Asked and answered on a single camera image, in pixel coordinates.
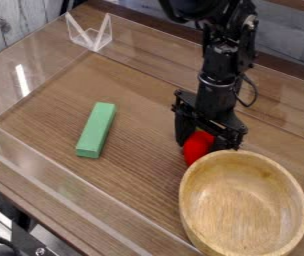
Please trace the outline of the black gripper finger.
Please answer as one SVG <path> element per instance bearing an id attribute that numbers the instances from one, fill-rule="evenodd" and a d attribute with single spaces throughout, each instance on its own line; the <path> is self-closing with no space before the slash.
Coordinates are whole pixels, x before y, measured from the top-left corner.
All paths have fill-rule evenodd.
<path id="1" fill-rule="evenodd" d="M 243 141 L 243 136 L 240 134 L 221 134 L 215 137 L 213 145 L 211 147 L 211 152 L 220 150 L 237 150 Z"/>
<path id="2" fill-rule="evenodd" d="M 193 119 L 177 114 L 175 116 L 175 133 L 176 133 L 176 142 L 180 146 L 184 145 L 188 137 L 195 132 L 196 125 Z"/>

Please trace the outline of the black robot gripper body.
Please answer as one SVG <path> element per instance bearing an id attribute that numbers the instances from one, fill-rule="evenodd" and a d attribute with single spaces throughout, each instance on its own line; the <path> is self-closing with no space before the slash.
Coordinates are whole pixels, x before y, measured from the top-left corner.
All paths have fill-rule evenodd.
<path id="1" fill-rule="evenodd" d="M 183 89 L 175 91 L 175 116 L 183 114 L 192 118 L 196 129 L 200 128 L 213 137 L 240 134 L 244 138 L 248 128 L 235 114 L 240 88 L 241 78 L 220 83 L 200 75 L 196 93 Z"/>

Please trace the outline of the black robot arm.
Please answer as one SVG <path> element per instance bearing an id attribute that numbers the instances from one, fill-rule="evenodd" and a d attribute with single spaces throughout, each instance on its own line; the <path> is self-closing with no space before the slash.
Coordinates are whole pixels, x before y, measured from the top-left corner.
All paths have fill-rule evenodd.
<path id="1" fill-rule="evenodd" d="M 245 72 L 256 58 L 256 6 L 252 0 L 159 0 L 159 4 L 172 21 L 192 22 L 203 33 L 197 90 L 175 91 L 176 142 L 184 146 L 200 130 L 211 138 L 211 152 L 239 149 L 248 128 L 235 106 L 255 104 L 239 93 L 243 84 L 254 83 Z"/>

